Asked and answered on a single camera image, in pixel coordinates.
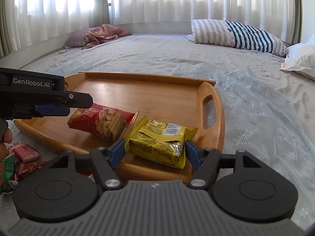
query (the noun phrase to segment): red candy wrapper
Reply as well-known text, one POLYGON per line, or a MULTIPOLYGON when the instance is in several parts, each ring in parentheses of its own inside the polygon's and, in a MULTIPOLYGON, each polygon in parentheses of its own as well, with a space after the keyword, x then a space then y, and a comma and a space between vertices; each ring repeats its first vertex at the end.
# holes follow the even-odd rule
POLYGON ((49 163, 50 161, 37 161, 37 162, 26 162, 21 163, 19 168, 14 176, 15 180, 21 180, 29 175, 33 174, 36 170, 40 169, 45 164, 49 163))
POLYGON ((136 114, 116 108, 93 104, 89 109, 78 109, 68 120, 71 129, 101 136, 114 143, 125 137, 133 127, 136 114))
MULTIPOLYGON (((17 145, 18 145, 18 143, 15 142, 15 143, 13 143, 11 146, 9 146, 7 148, 7 156, 9 156, 10 154, 13 153, 12 147, 17 146, 17 145)), ((16 157, 16 155, 14 154, 14 164, 15 164, 15 166, 19 165, 20 162, 21 162, 20 159, 18 157, 16 157)))
POLYGON ((14 144, 9 147, 8 152, 14 153, 23 162, 30 162, 41 157, 39 152, 27 144, 14 144))

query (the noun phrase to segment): white curtain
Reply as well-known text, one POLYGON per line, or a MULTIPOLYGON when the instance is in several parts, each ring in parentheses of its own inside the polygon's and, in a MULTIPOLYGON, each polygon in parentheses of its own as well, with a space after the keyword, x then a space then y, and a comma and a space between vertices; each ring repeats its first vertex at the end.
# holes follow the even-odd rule
POLYGON ((14 50, 89 27, 94 0, 6 0, 14 50))
POLYGON ((220 19, 266 30, 291 42, 295 0, 111 0, 113 24, 220 19))

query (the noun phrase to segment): white pillow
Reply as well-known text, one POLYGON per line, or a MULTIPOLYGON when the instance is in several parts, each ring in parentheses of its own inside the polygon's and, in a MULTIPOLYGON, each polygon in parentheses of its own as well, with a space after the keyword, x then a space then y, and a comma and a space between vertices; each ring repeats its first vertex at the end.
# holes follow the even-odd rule
POLYGON ((315 34, 312 34, 310 40, 308 40, 307 44, 315 45, 315 34))
POLYGON ((280 69, 295 71, 315 81, 315 45, 298 43, 290 46, 280 69))
POLYGON ((245 24, 216 19, 192 20, 192 34, 186 38, 194 43, 215 44, 233 48, 268 52, 285 56, 286 45, 276 36, 245 24))

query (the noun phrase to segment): green curtain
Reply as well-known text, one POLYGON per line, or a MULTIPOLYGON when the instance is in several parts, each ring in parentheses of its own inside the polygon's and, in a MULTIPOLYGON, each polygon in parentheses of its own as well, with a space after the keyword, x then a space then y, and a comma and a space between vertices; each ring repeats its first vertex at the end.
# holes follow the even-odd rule
POLYGON ((296 16, 292 44, 301 42, 302 32, 302 0, 296 0, 296 16))
POLYGON ((7 25, 5 21, 5 1, 0 0, 0 57, 8 55, 12 52, 9 37, 7 34, 7 25))
POLYGON ((107 0, 94 0, 91 27, 99 27, 102 24, 110 24, 107 0))

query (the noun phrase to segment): snack package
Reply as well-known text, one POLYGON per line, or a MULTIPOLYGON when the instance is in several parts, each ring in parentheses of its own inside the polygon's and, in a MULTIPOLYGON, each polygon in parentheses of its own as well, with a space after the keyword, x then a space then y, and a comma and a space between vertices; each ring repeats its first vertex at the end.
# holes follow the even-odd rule
POLYGON ((126 152, 157 163, 182 169, 186 163, 185 141, 193 139, 198 128, 190 128, 143 117, 125 142, 126 152))
POLYGON ((23 178, 26 178, 49 162, 50 161, 36 161, 36 162, 21 163, 19 165, 19 168, 16 171, 16 175, 14 179, 21 180, 23 178))
POLYGON ((17 185, 18 185, 18 182, 15 180, 9 180, 7 182, 3 182, 0 186, 0 195, 12 193, 17 185))
POLYGON ((93 104, 91 108, 78 109, 67 123, 71 129, 101 136, 106 141, 114 143, 118 138, 125 138, 128 135, 137 114, 93 104))
POLYGON ((5 166, 3 180, 4 182, 7 182, 9 180, 12 180, 12 176, 15 173, 14 154, 9 154, 7 157, 4 158, 2 162, 4 162, 4 166, 5 166))
MULTIPOLYGON (((14 154, 12 147, 17 146, 17 145, 18 145, 18 143, 15 142, 15 143, 13 143, 11 146, 9 146, 9 147, 7 148, 7 156, 8 156, 9 154, 14 154)), ((14 154, 14 164, 15 164, 15 167, 17 167, 20 163, 21 163, 21 160, 20 160, 18 157, 16 157, 16 155, 14 154)))
POLYGON ((9 147, 8 152, 13 152, 23 162, 31 162, 41 157, 40 153, 28 144, 14 144, 9 147))

